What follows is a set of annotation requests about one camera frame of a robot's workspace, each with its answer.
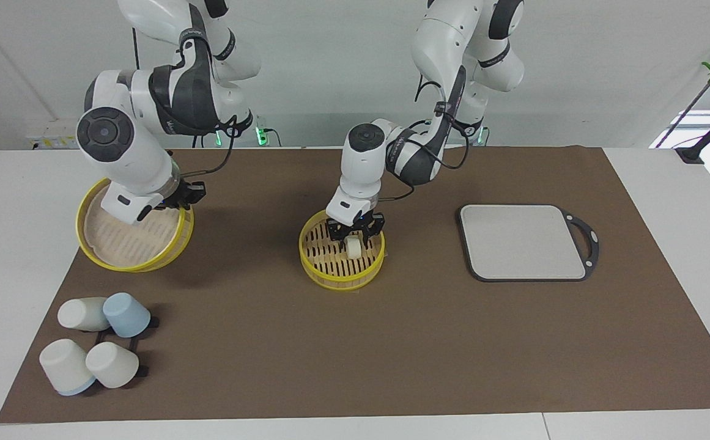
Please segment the light blue plastic cup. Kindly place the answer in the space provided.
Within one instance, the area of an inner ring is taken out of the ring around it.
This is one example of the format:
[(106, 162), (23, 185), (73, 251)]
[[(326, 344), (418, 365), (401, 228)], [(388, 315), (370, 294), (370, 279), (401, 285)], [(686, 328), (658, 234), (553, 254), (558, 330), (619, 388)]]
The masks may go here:
[(118, 292), (106, 298), (103, 314), (120, 338), (132, 338), (142, 334), (150, 326), (150, 311), (130, 293)]

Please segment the black cup rack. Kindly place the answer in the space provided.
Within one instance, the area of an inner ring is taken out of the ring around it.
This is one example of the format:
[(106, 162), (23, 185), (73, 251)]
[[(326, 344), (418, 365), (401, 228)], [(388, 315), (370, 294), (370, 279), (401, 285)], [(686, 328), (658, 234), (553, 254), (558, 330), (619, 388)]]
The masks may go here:
[[(137, 334), (136, 336), (127, 339), (128, 351), (130, 351), (132, 354), (137, 354), (140, 342), (153, 336), (159, 326), (161, 326), (161, 320), (158, 317), (151, 317), (146, 329), (143, 329), (143, 331)], [(107, 342), (109, 338), (115, 337), (117, 337), (117, 335), (113, 328), (104, 329), (103, 331), (97, 332), (97, 338), (95, 338), (95, 343)], [(136, 378), (147, 378), (149, 373), (150, 367), (141, 363), (136, 371)]]

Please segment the wall outlet strip yellow labels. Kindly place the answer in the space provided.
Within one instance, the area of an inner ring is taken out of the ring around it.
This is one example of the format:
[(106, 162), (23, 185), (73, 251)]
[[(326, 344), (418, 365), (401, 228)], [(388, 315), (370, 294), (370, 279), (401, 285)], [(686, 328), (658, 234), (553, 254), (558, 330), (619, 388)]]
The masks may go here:
[(79, 144), (73, 136), (28, 136), (26, 137), (31, 150), (75, 150)]

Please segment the yellow bowl with mesh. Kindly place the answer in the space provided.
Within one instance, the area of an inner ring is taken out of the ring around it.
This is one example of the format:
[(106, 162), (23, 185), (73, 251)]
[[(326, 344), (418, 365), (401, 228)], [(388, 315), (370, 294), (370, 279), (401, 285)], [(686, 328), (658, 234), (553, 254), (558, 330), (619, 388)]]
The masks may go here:
[(152, 211), (128, 225), (101, 207), (110, 184), (100, 179), (79, 205), (76, 234), (84, 254), (102, 268), (123, 273), (153, 272), (175, 261), (191, 240), (193, 209)]

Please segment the white plastic cup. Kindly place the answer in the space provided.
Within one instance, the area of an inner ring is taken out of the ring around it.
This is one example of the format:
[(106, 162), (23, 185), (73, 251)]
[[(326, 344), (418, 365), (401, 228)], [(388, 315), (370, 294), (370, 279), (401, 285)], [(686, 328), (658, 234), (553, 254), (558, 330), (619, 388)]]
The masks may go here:
[(84, 364), (103, 387), (125, 386), (139, 370), (139, 357), (112, 342), (95, 345), (86, 354)]
[(57, 312), (57, 320), (63, 328), (75, 331), (100, 332), (111, 327), (104, 315), (104, 297), (88, 297), (65, 301)]
[(95, 376), (86, 367), (86, 356), (86, 351), (69, 338), (56, 340), (42, 349), (40, 365), (59, 395), (78, 395), (95, 383)]

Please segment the brown table mat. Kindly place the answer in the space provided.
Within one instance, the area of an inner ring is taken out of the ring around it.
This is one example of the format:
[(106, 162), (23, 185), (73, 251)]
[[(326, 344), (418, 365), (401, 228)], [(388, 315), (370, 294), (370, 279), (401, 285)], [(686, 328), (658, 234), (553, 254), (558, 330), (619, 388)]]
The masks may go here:
[[(298, 236), (330, 200), (336, 150), (241, 150), (207, 178), (184, 253), (115, 273), (79, 252), (0, 411), (0, 423), (374, 417), (710, 408), (710, 335), (599, 148), (476, 148), (408, 199), (382, 204), (386, 259), (333, 292)], [(553, 204), (601, 244), (580, 282), (481, 282), (458, 209)], [(75, 297), (131, 293), (161, 321), (139, 343), (147, 378), (63, 397), (39, 364), (73, 332)]]

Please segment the white cutting board grey rim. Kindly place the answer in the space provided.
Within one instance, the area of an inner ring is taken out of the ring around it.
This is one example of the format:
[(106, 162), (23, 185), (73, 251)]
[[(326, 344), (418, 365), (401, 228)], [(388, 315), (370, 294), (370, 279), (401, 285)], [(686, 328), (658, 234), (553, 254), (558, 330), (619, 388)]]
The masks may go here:
[(593, 228), (553, 204), (467, 204), (456, 222), (467, 268), (481, 282), (579, 282), (600, 259)]

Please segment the yellow bamboo steamer basket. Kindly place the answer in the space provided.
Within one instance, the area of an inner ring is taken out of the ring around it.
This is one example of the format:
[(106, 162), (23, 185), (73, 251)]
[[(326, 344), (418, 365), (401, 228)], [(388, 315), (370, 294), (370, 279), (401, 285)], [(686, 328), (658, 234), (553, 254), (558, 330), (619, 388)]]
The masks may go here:
[(372, 282), (382, 270), (386, 256), (385, 234), (361, 244), (359, 258), (349, 258), (347, 247), (330, 239), (326, 212), (308, 218), (298, 237), (303, 270), (315, 284), (334, 292), (354, 292)]

